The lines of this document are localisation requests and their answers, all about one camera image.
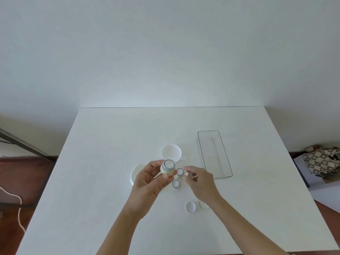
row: transparent rectangular bin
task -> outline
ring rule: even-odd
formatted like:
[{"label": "transparent rectangular bin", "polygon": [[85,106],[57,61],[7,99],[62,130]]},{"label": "transparent rectangular bin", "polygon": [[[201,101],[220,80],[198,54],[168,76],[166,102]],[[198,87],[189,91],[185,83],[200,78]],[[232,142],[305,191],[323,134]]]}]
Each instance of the transparent rectangular bin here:
[{"label": "transparent rectangular bin", "polygon": [[197,146],[202,167],[212,173],[214,179],[233,176],[219,131],[198,132]]}]

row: wooden floor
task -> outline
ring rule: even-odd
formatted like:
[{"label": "wooden floor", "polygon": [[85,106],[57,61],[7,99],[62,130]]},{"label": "wooden floor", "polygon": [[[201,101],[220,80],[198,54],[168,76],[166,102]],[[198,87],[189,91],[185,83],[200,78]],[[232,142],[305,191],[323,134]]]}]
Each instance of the wooden floor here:
[{"label": "wooden floor", "polygon": [[[23,204],[32,204],[44,188],[52,163],[42,158],[0,158],[0,186],[23,198]],[[0,190],[0,202],[19,203],[17,197],[10,197]],[[316,202],[330,231],[340,245],[340,214]],[[25,229],[32,218],[35,205],[23,208],[20,219]],[[23,237],[18,225],[18,209],[3,209],[0,219],[0,255],[15,255]],[[340,255],[340,251],[296,252],[296,255]]]}]

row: forearm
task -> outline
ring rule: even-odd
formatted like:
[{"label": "forearm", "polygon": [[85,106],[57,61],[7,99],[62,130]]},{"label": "forearm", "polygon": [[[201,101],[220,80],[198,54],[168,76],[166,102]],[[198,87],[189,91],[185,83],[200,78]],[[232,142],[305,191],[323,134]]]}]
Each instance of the forearm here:
[{"label": "forearm", "polygon": [[100,246],[97,255],[127,255],[138,222],[138,219],[123,209]]},{"label": "forearm", "polygon": [[221,196],[212,200],[209,206],[225,225],[244,255],[287,255]]}]

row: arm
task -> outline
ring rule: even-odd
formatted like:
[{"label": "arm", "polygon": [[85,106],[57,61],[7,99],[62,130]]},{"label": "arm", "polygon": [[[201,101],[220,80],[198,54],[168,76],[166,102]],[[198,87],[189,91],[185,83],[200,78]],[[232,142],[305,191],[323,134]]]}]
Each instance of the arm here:
[{"label": "arm", "polygon": [[288,255],[221,197],[211,173],[192,166],[184,169],[189,171],[185,181],[195,196],[210,206],[244,255]]},{"label": "arm", "polygon": [[167,174],[154,178],[164,160],[151,161],[136,177],[131,194],[108,232],[97,255],[127,255],[138,222],[149,212],[159,192],[174,179]]}]

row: patterned cloth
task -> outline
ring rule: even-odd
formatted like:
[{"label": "patterned cloth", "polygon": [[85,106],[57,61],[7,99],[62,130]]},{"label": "patterned cloth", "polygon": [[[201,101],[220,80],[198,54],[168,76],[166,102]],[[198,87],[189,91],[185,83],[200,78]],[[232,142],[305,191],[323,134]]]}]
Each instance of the patterned cloth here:
[{"label": "patterned cloth", "polygon": [[302,157],[309,171],[315,176],[326,178],[340,171],[340,149],[310,146],[306,150],[309,152]]}]

